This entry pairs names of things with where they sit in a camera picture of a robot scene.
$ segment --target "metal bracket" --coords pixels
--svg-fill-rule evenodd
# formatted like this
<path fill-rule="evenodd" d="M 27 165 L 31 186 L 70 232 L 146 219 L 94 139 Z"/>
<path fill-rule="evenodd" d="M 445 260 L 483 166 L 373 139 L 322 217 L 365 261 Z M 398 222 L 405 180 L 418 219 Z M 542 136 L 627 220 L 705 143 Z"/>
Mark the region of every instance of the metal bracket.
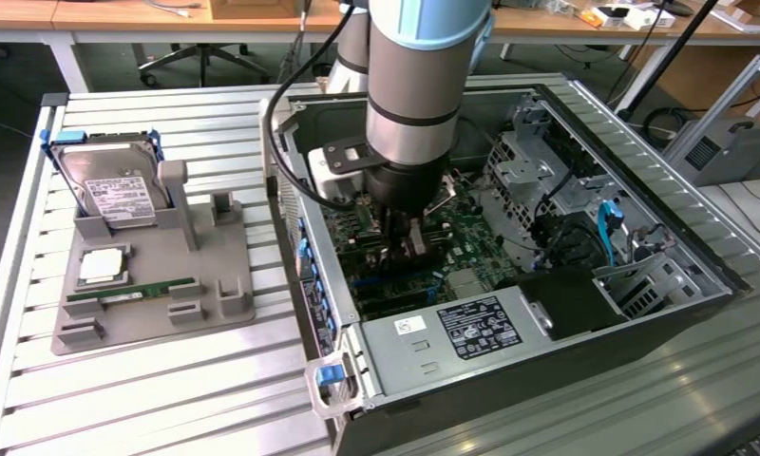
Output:
<path fill-rule="evenodd" d="M 367 137 L 357 136 L 325 145 L 325 158 L 333 174 L 347 174 L 390 161 L 369 147 Z"/>

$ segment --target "gray device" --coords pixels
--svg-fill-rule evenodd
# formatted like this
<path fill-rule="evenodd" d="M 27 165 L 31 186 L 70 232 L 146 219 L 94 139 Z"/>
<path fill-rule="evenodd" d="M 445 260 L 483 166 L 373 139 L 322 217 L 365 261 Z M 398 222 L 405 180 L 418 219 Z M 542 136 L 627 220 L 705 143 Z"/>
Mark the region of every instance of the gray device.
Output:
<path fill-rule="evenodd" d="M 700 122 L 685 123 L 677 138 L 685 138 Z M 669 161 L 697 187 L 742 181 L 760 162 L 760 123 L 746 116 L 720 119 L 693 150 L 671 155 L 677 149 L 678 141 L 673 140 L 666 148 Z"/>
<path fill-rule="evenodd" d="M 60 157 L 59 164 L 68 166 L 66 179 L 78 180 L 68 182 L 71 188 L 94 187 L 86 197 L 88 213 L 80 205 L 75 214 L 54 353 L 82 352 L 252 319 L 240 203 L 227 193 L 190 206 L 187 164 L 155 163 L 158 143 L 146 134 L 90 138 L 79 133 L 64 132 L 62 140 L 44 146 Z M 119 170 L 130 173 L 119 176 Z M 147 189 L 150 197 L 160 195 L 151 199 L 158 204 L 147 206 L 146 217 L 136 217 Z M 108 203 L 99 210 L 102 199 Z M 108 218 L 119 213 L 123 219 Z M 130 223 L 119 225 L 114 220 Z"/>
<path fill-rule="evenodd" d="M 287 160 L 295 175 L 314 181 L 306 156 L 361 133 L 367 99 L 294 97 L 287 112 L 281 132 Z M 354 275 L 362 255 L 362 268 L 375 264 L 369 196 L 357 198 L 353 217 L 301 198 L 282 176 L 271 178 L 279 197 L 271 204 L 287 225 L 281 247 L 298 273 L 291 292 L 309 317 L 302 322 L 313 334 L 309 350 L 318 353 L 306 375 L 314 410 L 334 419 L 341 455 L 374 454 L 639 359 L 750 291 L 622 162 L 631 142 L 619 121 L 603 120 L 590 129 L 587 122 L 602 117 L 597 109 L 573 93 L 562 100 L 542 85 L 470 89 L 459 113 L 486 131 L 514 126 L 494 150 L 478 131 L 461 130 L 451 166 L 481 170 L 482 179 L 478 188 L 463 190 L 470 194 L 437 198 L 435 205 L 447 209 L 426 209 L 423 223 L 441 218 L 442 228 L 422 231 L 450 248 L 439 267 L 407 270 L 406 290 L 381 289 L 386 298 L 371 301 L 377 307 L 363 289 L 369 281 L 387 279 Z M 573 168 L 581 176 L 545 201 Z M 614 266 L 582 271 L 577 266 L 586 263 L 575 263 L 530 272 L 541 253 L 505 240 L 513 277 L 491 281 L 506 273 L 498 260 L 490 262 L 499 251 L 483 231 L 526 245 L 535 241 L 529 238 L 535 215 L 550 232 L 555 219 L 574 217 L 574 223 L 597 226 L 598 206 L 615 199 L 625 222 L 610 238 Z M 474 211 L 486 226 L 475 221 L 471 230 L 455 228 Z M 665 228 L 651 234 L 647 228 L 657 225 Z M 635 232 L 646 240 L 627 236 Z M 354 243 L 362 254 L 346 256 Z M 586 255 L 577 250 L 585 244 Z M 563 248 L 570 255 L 553 264 L 601 255 L 583 236 Z"/>

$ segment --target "floor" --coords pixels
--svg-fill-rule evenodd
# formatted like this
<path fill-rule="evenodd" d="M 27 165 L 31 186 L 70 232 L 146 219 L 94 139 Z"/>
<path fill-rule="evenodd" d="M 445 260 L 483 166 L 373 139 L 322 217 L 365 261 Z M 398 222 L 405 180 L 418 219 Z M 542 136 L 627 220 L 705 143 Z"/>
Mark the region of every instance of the floor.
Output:
<path fill-rule="evenodd" d="M 238 47 L 228 47 L 232 52 Z M 622 73 L 626 63 L 615 56 L 617 49 L 586 50 L 585 47 L 518 46 L 513 60 L 498 58 L 501 45 L 490 46 L 477 74 L 511 74 L 563 71 L 585 82 L 601 97 L 605 97 Z M 126 45 L 80 45 L 80 55 L 88 69 L 88 78 L 95 91 L 146 90 L 140 82 L 132 48 Z M 278 73 L 287 45 L 252 45 L 252 58 Z M 168 45 L 147 45 L 147 55 L 160 57 L 170 52 Z M 593 61 L 591 67 L 577 61 Z M 196 86 L 199 60 L 188 59 L 154 71 L 163 88 Z M 247 74 L 228 62 L 214 60 L 208 71 L 210 86 L 239 86 L 259 83 L 259 77 Z M 44 93 L 64 92 L 67 86 L 44 45 L 11 45 L 11 57 L 0 59 L 0 123 L 22 132 L 32 132 L 38 119 L 38 106 Z M 651 93 L 637 114 L 661 105 L 673 103 L 671 97 L 661 90 Z M 10 129 L 0 127 L 0 254 L 8 232 L 16 191 L 28 154 L 30 139 Z"/>

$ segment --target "hard drive label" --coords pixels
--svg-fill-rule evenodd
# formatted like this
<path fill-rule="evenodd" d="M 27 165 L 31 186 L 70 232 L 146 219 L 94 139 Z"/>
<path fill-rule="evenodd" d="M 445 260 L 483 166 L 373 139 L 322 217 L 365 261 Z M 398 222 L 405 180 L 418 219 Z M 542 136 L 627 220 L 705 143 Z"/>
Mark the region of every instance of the hard drive label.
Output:
<path fill-rule="evenodd" d="M 523 342 L 495 296 L 442 309 L 438 315 L 462 359 L 473 359 Z"/>
<path fill-rule="evenodd" d="M 86 185 L 107 221 L 155 217 L 155 206 L 142 176 L 87 180 Z"/>

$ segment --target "green circuit board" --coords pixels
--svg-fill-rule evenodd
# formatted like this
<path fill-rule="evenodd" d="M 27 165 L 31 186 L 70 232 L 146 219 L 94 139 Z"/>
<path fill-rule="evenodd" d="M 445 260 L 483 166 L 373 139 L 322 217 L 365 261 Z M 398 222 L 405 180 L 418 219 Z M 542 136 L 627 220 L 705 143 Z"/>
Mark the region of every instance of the green circuit board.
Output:
<path fill-rule="evenodd" d="M 439 246 L 429 267 L 378 273 L 374 258 L 385 248 L 378 217 L 369 195 L 355 209 L 325 209 L 343 274 L 365 321 L 450 302 L 494 290 L 495 284 L 523 270 L 495 241 L 482 214 L 471 211 L 470 189 L 457 182 L 457 196 L 426 216 L 422 232 Z M 442 201 L 447 192 L 437 198 Z"/>

